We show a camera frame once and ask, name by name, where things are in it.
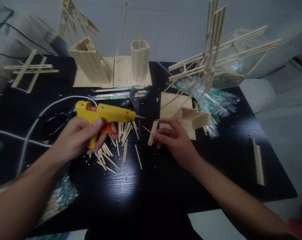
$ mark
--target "white cable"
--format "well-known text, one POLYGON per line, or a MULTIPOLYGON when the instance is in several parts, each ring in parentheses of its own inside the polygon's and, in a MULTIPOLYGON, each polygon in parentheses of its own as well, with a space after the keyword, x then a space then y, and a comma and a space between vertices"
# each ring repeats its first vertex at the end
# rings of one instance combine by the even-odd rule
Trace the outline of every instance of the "white cable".
MULTIPOLYGON (((14 138, 17 138, 17 139, 20 139, 20 140, 25 140, 25 138, 20 137, 20 136, 15 135, 15 134, 12 134, 12 133, 9 133, 9 132, 5 132, 5 131, 0 130, 0 133, 5 134, 5 135, 9 135, 11 137, 14 137, 14 138)), ((29 140, 29 142, 40 145, 40 146, 43 146, 43 147, 52 147, 52 145, 49 145, 49 144, 47 145, 47 144, 37 142, 37 141, 34 141, 34 140, 29 140)))
POLYGON ((67 99, 69 99, 69 98, 86 98, 86 99, 92 101, 92 102, 95 104, 96 107, 98 106, 97 103, 96 103, 94 100, 90 99, 89 97, 84 97, 84 96, 69 96, 69 97, 62 98, 62 99, 60 99, 60 100, 58 100, 58 101, 56 101, 56 102, 54 102, 54 103, 51 103, 48 107, 46 107, 46 108, 40 113, 40 115, 38 116, 38 118, 34 121, 32 127, 30 128, 30 130, 29 130, 29 132, 28 132, 28 134, 27 134, 27 136, 25 137, 25 140, 24 140, 24 143, 23 143, 23 147, 22 147, 22 152, 21 152, 19 167, 18 167, 18 171, 17 171, 17 177, 20 175, 20 173, 21 173, 21 171, 22 171, 22 166, 23 166, 23 163, 24 163, 24 157, 25 157, 25 152, 26 152, 26 149, 27 149, 28 141, 29 141, 29 138, 30 138, 30 136, 31 136, 31 134, 32 134, 32 132, 33 132, 35 126, 37 125, 37 123, 38 123, 38 121, 39 121, 39 117, 41 117, 41 116, 42 116, 42 115, 43 115, 50 107, 52 107, 53 105, 55 105, 55 104, 57 104, 57 103, 59 103, 59 102, 62 102, 62 101, 64 101, 64 100, 67 100, 67 99))

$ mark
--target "black table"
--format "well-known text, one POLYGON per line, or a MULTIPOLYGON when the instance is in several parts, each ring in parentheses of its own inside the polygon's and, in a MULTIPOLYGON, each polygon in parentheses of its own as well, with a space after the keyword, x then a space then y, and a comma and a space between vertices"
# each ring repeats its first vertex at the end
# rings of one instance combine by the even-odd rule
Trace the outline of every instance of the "black table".
MULTIPOLYGON (((48 64, 60 69, 57 74, 41 74, 31 94, 7 87, 0 97, 0 130, 25 136, 40 112, 50 103, 71 95, 87 96, 91 88, 73 88, 76 65, 73 58, 48 56, 48 64)), ((166 68, 173 63, 162 63, 166 68)), ((149 87, 147 102, 141 106, 141 115, 146 119, 142 125, 151 129, 153 120, 159 117, 161 91, 169 74, 156 62, 150 62, 153 86, 149 87)), ((196 130, 196 141, 192 141, 200 155, 223 172, 232 181, 261 201, 293 198, 297 193, 276 157, 260 124, 255 118, 239 87, 225 89, 241 98, 237 111, 222 119, 217 126, 219 136, 210 139, 202 128, 196 130), (255 164, 250 138, 260 145, 265 187, 256 183, 255 164)), ((71 99, 52 107, 48 114, 69 109, 80 99, 71 99)), ((123 100, 103 101, 117 105, 123 100)), ((44 141, 44 121, 39 121, 31 139, 44 141)), ((137 141, 134 132, 129 135, 127 161, 117 169, 117 174, 96 163, 95 157, 73 160, 70 166, 71 180, 79 197, 66 210, 48 220, 31 235, 85 229, 92 226, 97 218, 126 219, 132 213, 157 210, 174 210, 192 213, 217 209, 219 206, 209 193, 184 169, 182 169, 166 149, 157 150, 147 146, 149 133, 142 129, 143 137, 137 141), (134 144, 137 144, 143 170, 140 169, 134 144)), ((19 163, 23 141, 0 134, 5 143, 0 153, 0 185, 12 180, 19 163)), ((114 154, 114 160, 122 165, 121 156, 107 145, 114 154)), ((24 169, 34 162, 46 148, 29 144, 24 169)))

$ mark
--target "yellow glue gun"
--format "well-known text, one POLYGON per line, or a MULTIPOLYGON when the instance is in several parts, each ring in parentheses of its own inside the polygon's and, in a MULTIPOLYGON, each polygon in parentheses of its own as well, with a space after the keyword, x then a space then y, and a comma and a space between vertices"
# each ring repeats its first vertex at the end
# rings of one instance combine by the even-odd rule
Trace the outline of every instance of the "yellow glue gun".
MULTIPOLYGON (((83 117, 91 124, 98 118, 103 118, 107 121, 107 125, 101 130, 103 133, 112 133, 110 122, 123 122, 127 123, 133 121, 136 115, 135 112, 126 108, 115 107, 107 104, 100 103, 97 107, 91 105, 90 102, 78 101, 75 105, 75 110, 79 117, 83 117)), ((94 136, 90 140, 89 148, 94 148, 98 136, 94 136)))

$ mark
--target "white wall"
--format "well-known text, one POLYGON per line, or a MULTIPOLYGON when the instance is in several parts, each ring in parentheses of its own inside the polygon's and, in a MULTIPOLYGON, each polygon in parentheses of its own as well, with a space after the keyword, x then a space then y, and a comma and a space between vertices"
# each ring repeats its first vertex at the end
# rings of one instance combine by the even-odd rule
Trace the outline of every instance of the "white wall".
MULTIPOLYGON (((115 55, 126 0, 74 0, 78 8, 101 30, 102 54, 115 55)), ((180 61, 204 48, 209 0, 131 0, 120 55, 130 54, 130 43, 143 38, 150 44, 151 61, 180 61)), ((269 40, 282 38, 280 46, 302 33, 302 0, 221 0, 228 4, 223 35, 239 28, 255 29, 268 24, 269 40)), ((53 0, 2 0, 0 5, 34 13, 57 29, 60 7, 53 0)), ((302 51, 290 54, 285 47, 273 50, 250 77, 259 77, 302 51)))

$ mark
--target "hand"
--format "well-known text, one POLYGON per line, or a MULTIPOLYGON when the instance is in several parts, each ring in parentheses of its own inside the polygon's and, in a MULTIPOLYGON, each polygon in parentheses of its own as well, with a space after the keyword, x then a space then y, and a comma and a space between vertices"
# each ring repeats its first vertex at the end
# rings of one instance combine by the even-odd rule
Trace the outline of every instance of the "hand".
MULTIPOLYGON (((55 159, 68 162, 83 153, 84 149, 88 147, 89 139, 98 134, 105 124, 106 122, 101 118, 89 124, 88 120, 75 116, 68 122, 48 152, 55 159)), ((118 132, 114 123, 111 123, 111 130, 112 138, 117 139, 118 132)), ((87 154, 97 152, 107 137, 107 133, 101 133, 94 148, 89 149, 87 154)))
POLYGON ((159 123, 167 123, 172 129, 160 128, 153 134, 153 143, 157 142, 157 149, 161 145, 165 145, 171 152, 175 160, 186 170, 190 171, 192 163, 200 159, 195 147, 193 146, 187 132, 181 125, 172 119, 161 118, 157 120, 159 123))

